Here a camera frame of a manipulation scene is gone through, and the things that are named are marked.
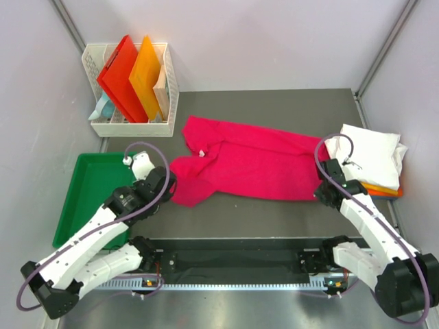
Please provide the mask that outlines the magenta t shirt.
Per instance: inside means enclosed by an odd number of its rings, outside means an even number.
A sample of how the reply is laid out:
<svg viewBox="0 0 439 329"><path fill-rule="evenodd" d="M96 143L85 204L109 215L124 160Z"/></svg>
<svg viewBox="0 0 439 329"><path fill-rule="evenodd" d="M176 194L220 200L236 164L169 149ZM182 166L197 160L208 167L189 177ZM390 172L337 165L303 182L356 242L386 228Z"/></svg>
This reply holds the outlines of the magenta t shirt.
<svg viewBox="0 0 439 329"><path fill-rule="evenodd" d="M191 116L182 129L188 156L171 162L173 201L194 207L216 192L278 201L312 201L328 160L319 138Z"/></svg>

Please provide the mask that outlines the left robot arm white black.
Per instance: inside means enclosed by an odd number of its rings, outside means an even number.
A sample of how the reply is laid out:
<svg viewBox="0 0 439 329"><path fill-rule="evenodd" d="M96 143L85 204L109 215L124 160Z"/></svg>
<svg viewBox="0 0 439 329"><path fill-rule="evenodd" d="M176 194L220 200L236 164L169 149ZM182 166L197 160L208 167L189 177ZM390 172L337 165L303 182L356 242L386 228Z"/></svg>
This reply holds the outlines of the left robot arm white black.
<svg viewBox="0 0 439 329"><path fill-rule="evenodd" d="M131 271L149 271L156 265L156 249L142 236L106 256L97 254L136 222L157 213L173 196L175 183L173 172L156 167L133 185L116 188L59 250L21 267L28 287L50 319L65 316L99 285Z"/></svg>

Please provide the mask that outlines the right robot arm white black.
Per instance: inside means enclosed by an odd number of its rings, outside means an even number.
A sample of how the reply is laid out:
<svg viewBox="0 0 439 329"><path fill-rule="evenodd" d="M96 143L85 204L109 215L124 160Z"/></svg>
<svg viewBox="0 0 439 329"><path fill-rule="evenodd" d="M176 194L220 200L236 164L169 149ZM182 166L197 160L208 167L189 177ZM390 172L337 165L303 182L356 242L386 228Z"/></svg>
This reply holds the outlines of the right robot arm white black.
<svg viewBox="0 0 439 329"><path fill-rule="evenodd" d="M336 159L317 163L315 196L348 219L368 244L365 252L347 236L323 241L320 263L355 274L375 295L384 313L397 318L438 305L438 260L421 254L377 210L357 180L347 180Z"/></svg>

